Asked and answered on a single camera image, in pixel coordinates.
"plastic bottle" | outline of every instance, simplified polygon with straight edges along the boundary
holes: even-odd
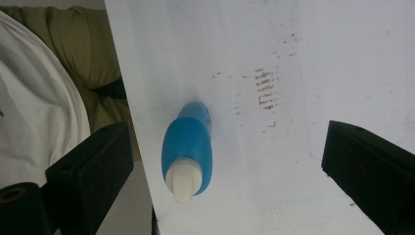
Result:
[[[201,194],[211,178],[210,117],[204,104],[187,104],[165,133],[161,170],[177,202]]]

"person's leg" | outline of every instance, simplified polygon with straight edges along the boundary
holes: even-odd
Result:
[[[125,94],[125,87],[122,78],[119,78],[116,81],[101,88],[95,89],[94,91],[100,96],[110,96],[114,99],[127,99],[127,94]]]
[[[106,11],[80,7],[0,7],[0,11],[31,30],[58,57],[84,102],[91,132],[122,120],[132,124],[125,100],[93,91],[121,77]],[[131,133],[134,159],[140,160],[133,129]]]

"brown stain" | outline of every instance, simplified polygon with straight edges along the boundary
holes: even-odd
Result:
[[[267,71],[267,72],[263,71],[261,75],[257,75],[255,77],[255,80],[258,80],[258,79],[261,79],[261,78],[266,78],[267,76],[273,76],[273,75],[274,75],[274,72],[272,72],[272,71]]]
[[[275,126],[277,125],[277,121],[274,121],[273,124],[268,125],[269,128],[275,128]]]
[[[265,105],[265,104],[268,104],[268,103],[270,103],[270,102],[272,102],[273,100],[266,100],[266,101],[261,101],[260,100],[260,97],[259,97],[259,99],[258,99],[258,102],[259,102],[259,104],[260,105]]]
[[[264,109],[265,110],[271,110],[272,108],[274,108],[275,106],[274,105],[269,105],[269,106],[266,106],[266,107],[264,107]]]
[[[263,80],[259,85],[269,83],[270,81],[271,81],[271,79],[267,78],[267,79]]]
[[[267,91],[267,90],[272,90],[272,89],[274,89],[274,88],[275,88],[275,86],[274,86],[274,85],[266,85],[266,86],[264,86],[264,87],[262,87],[262,88],[260,88],[260,89],[257,89],[257,92]]]
[[[271,97],[273,95],[273,93],[266,93],[263,94],[261,97],[265,98],[265,97]]]
[[[269,208],[269,209],[263,209],[262,212],[274,212],[274,211],[277,211],[277,209],[280,210],[280,207],[278,207],[278,208],[277,207],[274,207],[274,208]]]

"white cap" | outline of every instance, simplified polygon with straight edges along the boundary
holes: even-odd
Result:
[[[201,167],[194,160],[177,159],[168,169],[165,183],[177,202],[189,202],[202,186]]]

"white shirt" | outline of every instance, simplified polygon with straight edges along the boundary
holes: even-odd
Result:
[[[52,51],[0,12],[0,189],[45,170],[89,136],[81,97]]]

